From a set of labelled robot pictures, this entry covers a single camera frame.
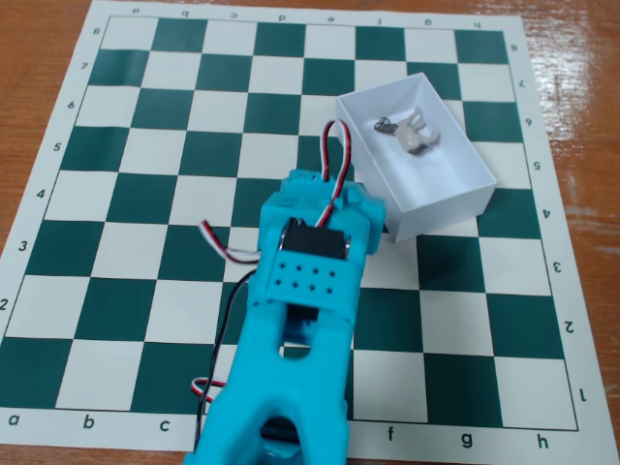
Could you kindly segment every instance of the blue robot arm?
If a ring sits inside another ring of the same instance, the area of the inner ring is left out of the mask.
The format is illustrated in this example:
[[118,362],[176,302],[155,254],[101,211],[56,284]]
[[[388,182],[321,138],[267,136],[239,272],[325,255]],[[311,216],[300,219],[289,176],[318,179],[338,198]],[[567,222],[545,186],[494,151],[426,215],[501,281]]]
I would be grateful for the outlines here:
[[[262,255],[231,374],[186,465],[346,462],[344,390],[359,286],[385,208],[347,182],[328,225],[315,228],[333,188],[333,179],[294,170],[263,205]],[[283,358],[287,342],[308,354]]]

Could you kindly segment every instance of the black wire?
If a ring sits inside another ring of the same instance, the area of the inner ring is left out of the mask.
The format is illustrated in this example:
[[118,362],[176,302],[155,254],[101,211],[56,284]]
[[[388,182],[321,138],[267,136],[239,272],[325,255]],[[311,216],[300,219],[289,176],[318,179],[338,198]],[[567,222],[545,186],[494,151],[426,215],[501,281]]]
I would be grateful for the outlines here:
[[224,340],[224,334],[226,333],[226,327],[229,325],[229,318],[231,317],[231,309],[233,308],[234,299],[236,295],[239,293],[239,290],[243,287],[245,283],[247,283],[252,275],[256,273],[256,269],[248,272],[245,276],[243,276],[232,288],[231,295],[229,295],[229,299],[226,302],[226,311],[224,312],[224,320],[222,322],[222,326],[217,333],[217,337],[215,338],[215,345],[213,346],[213,354],[211,355],[211,366],[209,367],[209,377],[206,380],[206,385],[204,386],[204,390],[202,391],[201,400],[198,405],[198,415],[196,416],[196,439],[194,441],[194,451],[198,447],[198,442],[201,439],[201,426],[202,426],[202,412],[204,412],[204,403],[206,401],[206,395],[211,388],[211,383],[213,382],[213,375],[215,372],[215,363],[217,362],[217,356],[220,353],[220,347],[222,346],[222,341]]

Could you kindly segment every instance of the white wire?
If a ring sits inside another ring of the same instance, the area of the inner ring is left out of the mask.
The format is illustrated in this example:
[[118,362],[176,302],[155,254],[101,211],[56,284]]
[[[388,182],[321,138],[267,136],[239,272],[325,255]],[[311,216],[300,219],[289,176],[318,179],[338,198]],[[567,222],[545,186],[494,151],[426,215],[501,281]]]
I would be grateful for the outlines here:
[[208,244],[213,248],[213,250],[215,250],[215,252],[217,252],[217,255],[222,257],[224,260],[228,260],[229,259],[226,256],[226,252],[228,252],[230,255],[239,254],[239,255],[251,256],[251,257],[254,257],[254,258],[261,256],[261,251],[259,251],[259,250],[256,250],[256,251],[240,250],[240,249],[233,249],[232,247],[227,247],[226,250],[222,250],[222,248],[220,246],[218,246],[217,242],[215,242],[213,240],[213,237],[211,237],[211,235],[209,234],[208,230],[206,229],[206,227],[204,226],[203,223],[199,224],[199,229],[201,230],[201,234],[202,234],[202,237],[204,237],[204,240],[206,240],[208,242]]
[[[343,144],[342,144],[342,165],[340,166],[340,171],[338,172],[338,176],[336,177],[336,183],[333,186],[333,192],[331,193],[331,198],[329,199],[329,203],[327,204],[327,206],[324,208],[323,213],[321,213],[321,216],[319,217],[319,219],[317,220],[317,223],[314,225],[315,228],[318,227],[321,222],[323,221],[324,217],[327,215],[327,212],[329,211],[329,206],[334,202],[335,200],[335,195],[336,195],[336,189],[338,188],[338,185],[340,184],[340,181],[342,180],[342,177],[346,175],[345,173],[345,160],[347,157],[347,131],[345,129],[345,125],[342,122],[342,120],[340,119],[336,119],[335,121],[336,123],[338,123],[338,127],[340,128],[340,132],[342,133],[342,140],[343,140]],[[323,152],[323,137],[319,142],[319,147],[321,148],[321,165],[323,166],[324,161],[324,152]]]

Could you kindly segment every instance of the wire bundle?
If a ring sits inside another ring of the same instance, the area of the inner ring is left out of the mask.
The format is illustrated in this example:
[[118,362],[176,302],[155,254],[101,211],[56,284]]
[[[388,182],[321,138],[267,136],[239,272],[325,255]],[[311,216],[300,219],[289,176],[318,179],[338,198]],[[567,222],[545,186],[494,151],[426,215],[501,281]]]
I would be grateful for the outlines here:
[[321,213],[319,220],[315,224],[315,228],[322,228],[326,223],[331,213],[333,212],[333,203],[340,197],[342,193],[342,187],[345,184],[345,177],[349,172],[349,166],[351,165],[351,134],[349,133],[349,127],[340,119],[329,121],[323,129],[323,135],[321,136],[321,179],[323,181],[329,181],[329,158],[327,153],[327,135],[334,123],[338,123],[338,128],[342,133],[342,137],[345,141],[342,153],[342,166],[340,172],[336,177],[336,184],[334,185],[333,192],[329,203]]
[[[327,135],[329,134],[329,130],[333,126],[334,123],[338,124],[340,131],[342,133],[343,139],[345,141],[345,145],[343,148],[343,158],[342,158],[342,166],[340,167],[340,172],[338,172],[338,176],[336,177],[336,182],[333,188],[333,192],[331,194],[331,198],[329,199],[329,203],[321,213],[319,220],[315,225],[316,228],[322,228],[334,209],[334,202],[340,194],[342,193],[342,188],[345,183],[345,177],[347,176],[347,172],[349,171],[349,166],[351,165],[351,134],[349,133],[349,128],[342,120],[331,120],[329,121],[323,130],[323,135],[320,141],[320,150],[321,150],[321,179],[325,182],[329,181],[329,154],[327,153]],[[231,261],[235,264],[258,264],[259,259],[261,257],[261,251],[247,251],[247,250],[239,250],[233,249],[232,247],[225,247],[224,244],[217,238],[215,232],[208,224],[206,220],[203,220],[199,224],[199,229],[201,231],[202,236],[206,240],[206,242],[213,247],[213,250],[222,257],[224,260]],[[194,443],[194,450],[198,446],[198,442],[201,438],[201,429],[202,429],[202,415],[204,413],[204,403],[205,402],[213,402],[213,397],[208,395],[209,389],[211,386],[216,386],[218,388],[223,388],[226,385],[225,381],[214,380],[213,375],[215,373],[215,364],[217,363],[217,357],[220,353],[220,348],[222,346],[222,341],[224,340],[224,334],[226,333],[226,328],[229,323],[229,319],[231,317],[231,310],[233,308],[234,300],[238,295],[241,288],[250,280],[252,275],[256,273],[256,269],[253,269],[245,274],[232,288],[231,295],[226,303],[226,311],[224,312],[224,320],[222,325],[217,332],[215,337],[215,344],[213,345],[213,354],[211,355],[211,363],[209,366],[209,376],[207,378],[196,378],[192,381],[192,392],[201,397],[198,407],[198,414],[196,417],[196,438]]]

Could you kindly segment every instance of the white cardboard box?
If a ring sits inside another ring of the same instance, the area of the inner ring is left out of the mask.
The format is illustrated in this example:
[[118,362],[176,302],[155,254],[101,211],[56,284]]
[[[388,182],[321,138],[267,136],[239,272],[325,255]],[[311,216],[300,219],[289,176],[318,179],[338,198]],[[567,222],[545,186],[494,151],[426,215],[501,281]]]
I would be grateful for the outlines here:
[[[420,131],[439,131],[439,142],[420,155],[395,136],[379,133],[382,116],[396,123],[419,107]],[[419,73],[341,95],[336,116],[351,131],[353,164],[370,194],[386,201],[386,226],[399,241],[468,220],[484,212],[497,180],[446,105]]]

